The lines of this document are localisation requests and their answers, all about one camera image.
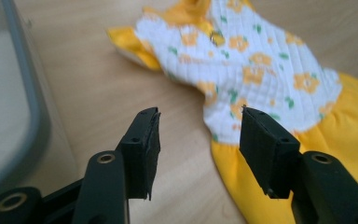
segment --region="metal ring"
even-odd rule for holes
[[[330,164],[332,163],[332,161],[326,157],[325,155],[323,154],[320,154],[320,153],[315,153],[315,154],[312,154],[310,156],[313,160],[319,162],[319,163],[322,163],[322,164]]]
[[[116,157],[113,154],[103,154],[100,157],[98,157],[97,162],[105,164],[114,161],[115,159]]]
[[[9,200],[14,199],[14,198],[19,198],[19,199],[13,204],[7,204],[7,202]],[[0,202],[0,212],[11,211],[11,210],[19,207],[23,203],[25,203],[25,201],[27,201],[27,195],[25,193],[17,192],[17,193],[10,194],[9,196],[7,196],[4,200],[2,200]]]
[[[214,39],[213,39],[214,35],[221,35],[221,34],[216,31],[211,31],[211,33],[209,34],[209,38],[211,39],[211,42],[217,46],[216,41],[214,41]]]

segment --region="yellow fabric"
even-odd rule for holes
[[[241,0],[241,3],[254,9],[249,0]],[[210,4],[210,0],[181,0],[178,4],[164,12],[158,12],[151,7],[145,7],[144,12],[157,14],[172,25],[197,25],[204,22],[205,14]]]
[[[116,47],[138,57],[148,68],[161,70],[152,49],[146,48],[145,44],[136,37],[131,27],[109,29],[107,33]]]
[[[317,150],[338,158],[358,181],[358,80],[340,75],[343,91],[332,111],[314,128],[296,133],[301,152]],[[249,223],[295,223],[291,200],[271,200],[258,186],[238,146],[212,141],[215,164]]]

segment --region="beige table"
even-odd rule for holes
[[[174,2],[17,0],[79,177],[93,154],[115,148],[138,111],[158,106],[161,153],[153,199],[131,201],[132,223],[244,223],[213,165],[203,96],[124,59],[105,34],[108,27],[134,24],[142,6],[163,9]],[[301,36],[322,65],[358,77],[358,0],[253,2],[262,16]]]

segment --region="cloth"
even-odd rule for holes
[[[302,152],[337,157],[358,181],[358,80],[322,68],[299,37],[261,18],[248,1],[146,8],[135,29],[108,34],[124,56],[205,94],[214,161],[250,223],[294,218],[290,201],[263,195],[239,152],[243,105],[270,114]]]

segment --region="green leaf print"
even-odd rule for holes
[[[279,56],[282,58],[282,59],[285,59],[285,60],[288,60],[289,59],[289,55],[287,53],[280,53]]]
[[[228,94],[231,95],[230,103],[234,105],[237,102],[238,92],[235,90],[230,90]]]
[[[178,49],[169,46],[169,47],[168,47],[168,51],[171,52],[171,53],[173,53],[174,55],[178,56]]]
[[[225,16],[220,16],[220,20],[224,23],[227,23],[227,18]]]
[[[256,30],[258,34],[260,34],[261,33],[261,25],[260,24],[255,24],[254,25],[254,30]]]
[[[172,81],[178,80],[178,78],[172,72],[167,72],[167,77]]]
[[[292,98],[287,96],[286,98],[284,98],[284,101],[289,105],[289,109],[295,107],[295,101]]]
[[[280,120],[281,119],[281,117],[279,117],[279,115],[277,115],[277,114],[270,113],[269,116],[272,117],[275,120]]]
[[[215,141],[215,142],[218,142],[219,141],[219,138],[217,137],[217,134],[213,134],[212,135],[212,139]]]
[[[220,51],[223,55],[225,55],[226,59],[229,59],[229,53],[225,50]]]

